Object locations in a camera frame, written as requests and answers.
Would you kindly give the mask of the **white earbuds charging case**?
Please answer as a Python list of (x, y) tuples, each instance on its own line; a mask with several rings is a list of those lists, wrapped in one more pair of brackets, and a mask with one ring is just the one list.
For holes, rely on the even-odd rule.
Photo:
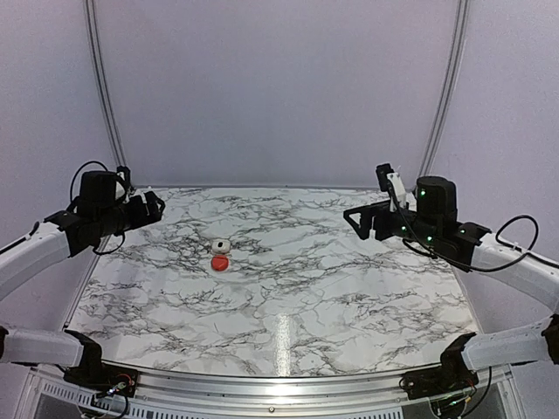
[(213, 255), (227, 255), (231, 251), (231, 242), (226, 239), (215, 239), (211, 242), (210, 250)]

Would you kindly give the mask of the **red round cap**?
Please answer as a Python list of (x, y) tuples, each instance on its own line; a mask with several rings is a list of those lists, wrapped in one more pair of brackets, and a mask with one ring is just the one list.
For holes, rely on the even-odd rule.
[(229, 265), (229, 258), (226, 255), (215, 255), (210, 262), (213, 271), (226, 271)]

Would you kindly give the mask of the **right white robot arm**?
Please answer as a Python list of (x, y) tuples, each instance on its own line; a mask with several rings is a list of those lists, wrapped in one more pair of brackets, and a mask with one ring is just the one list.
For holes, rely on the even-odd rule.
[(441, 176), (417, 179), (416, 207), (410, 209), (400, 175), (388, 166), (377, 177), (388, 198), (343, 213), (362, 240), (399, 237), (416, 243), (423, 255), (495, 279), (539, 301), (552, 313), (543, 320), (489, 334), (459, 336), (440, 355), (432, 382), (450, 391), (473, 373), (503, 364), (558, 362), (558, 264), (536, 255), (532, 246), (509, 243), (476, 223), (458, 220), (456, 186)]

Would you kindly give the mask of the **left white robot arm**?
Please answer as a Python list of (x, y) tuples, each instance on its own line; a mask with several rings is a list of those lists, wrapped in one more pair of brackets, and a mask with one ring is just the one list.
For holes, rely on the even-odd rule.
[[(162, 220), (165, 202), (155, 192), (138, 196), (130, 170), (78, 173), (79, 193), (69, 206), (34, 224), (29, 233), (1, 249), (1, 296), (6, 298), (53, 265), (90, 250), (102, 255), (103, 238), (124, 238), (131, 230)], [(91, 388), (104, 388), (110, 369), (100, 361), (100, 346), (74, 331), (49, 332), (2, 327), (1, 361), (75, 367)]]

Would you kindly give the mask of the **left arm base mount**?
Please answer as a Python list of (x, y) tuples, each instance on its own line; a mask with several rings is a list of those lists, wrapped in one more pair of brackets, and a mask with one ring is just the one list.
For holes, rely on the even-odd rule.
[(83, 353), (77, 367), (67, 367), (64, 380), (81, 387), (107, 393), (110, 388), (121, 383), (118, 395), (132, 397), (135, 395), (138, 371), (129, 367), (117, 367), (102, 361), (100, 344), (77, 331), (65, 330), (65, 333), (76, 338), (83, 347)]

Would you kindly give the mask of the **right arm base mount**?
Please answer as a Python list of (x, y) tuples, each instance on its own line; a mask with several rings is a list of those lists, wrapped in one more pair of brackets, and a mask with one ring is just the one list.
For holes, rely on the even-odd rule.
[(477, 385), (477, 374), (466, 365), (462, 357), (466, 343), (475, 335), (476, 333), (466, 333), (456, 338), (440, 355), (438, 366), (404, 373), (399, 387), (410, 400), (416, 400)]

